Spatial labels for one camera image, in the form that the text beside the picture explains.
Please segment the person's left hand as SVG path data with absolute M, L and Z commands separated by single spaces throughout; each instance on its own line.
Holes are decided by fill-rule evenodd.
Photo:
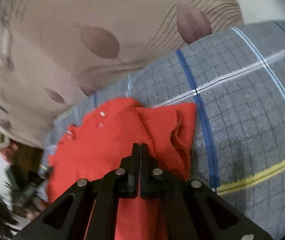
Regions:
M 28 220 L 34 220 L 48 206 L 48 202 L 44 201 L 38 196 L 35 196 L 26 206 L 18 207 L 16 209 L 16 215 L 26 218 Z

